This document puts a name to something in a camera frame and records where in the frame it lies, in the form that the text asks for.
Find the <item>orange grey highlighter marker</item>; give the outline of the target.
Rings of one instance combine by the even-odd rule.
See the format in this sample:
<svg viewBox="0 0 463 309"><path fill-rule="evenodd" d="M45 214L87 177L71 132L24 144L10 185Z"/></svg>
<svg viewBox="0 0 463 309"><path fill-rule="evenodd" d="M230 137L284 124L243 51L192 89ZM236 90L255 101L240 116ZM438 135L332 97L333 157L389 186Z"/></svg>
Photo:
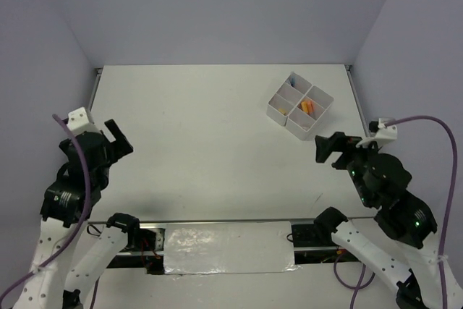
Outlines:
<svg viewBox="0 0 463 309"><path fill-rule="evenodd" d="M301 110L303 110L306 114L311 114L314 112L314 105L311 100L303 100L300 104Z"/></svg>

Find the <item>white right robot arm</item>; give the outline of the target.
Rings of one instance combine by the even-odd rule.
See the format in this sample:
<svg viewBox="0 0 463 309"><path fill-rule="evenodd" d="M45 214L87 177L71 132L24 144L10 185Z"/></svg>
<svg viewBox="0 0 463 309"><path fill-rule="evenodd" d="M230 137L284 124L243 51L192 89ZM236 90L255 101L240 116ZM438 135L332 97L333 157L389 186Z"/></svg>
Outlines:
<svg viewBox="0 0 463 309"><path fill-rule="evenodd" d="M363 234L339 209L328 207L314 220L315 238L364 263L392 292L400 308L461 308L462 287L439 251L438 224L429 206L408 191L412 175L376 142L335 132L315 137L315 160L332 153L332 167L345 171L361 203L375 211L379 237Z"/></svg>

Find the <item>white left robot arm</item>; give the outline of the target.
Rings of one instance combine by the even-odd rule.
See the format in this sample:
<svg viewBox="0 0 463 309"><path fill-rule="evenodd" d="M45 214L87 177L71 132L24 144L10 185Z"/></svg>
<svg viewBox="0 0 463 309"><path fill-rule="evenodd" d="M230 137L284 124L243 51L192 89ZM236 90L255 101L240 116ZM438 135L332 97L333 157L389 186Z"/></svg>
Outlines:
<svg viewBox="0 0 463 309"><path fill-rule="evenodd" d="M54 119L67 134L59 144L67 162L44 193L40 236L29 271L1 293L5 299L22 289L14 308L83 308L115 255L123 248L134 250L142 240L139 219L115 213L95 244L72 265L93 207L109 185L109 169L133 147L113 119L104 123L113 141L88 119Z"/></svg>

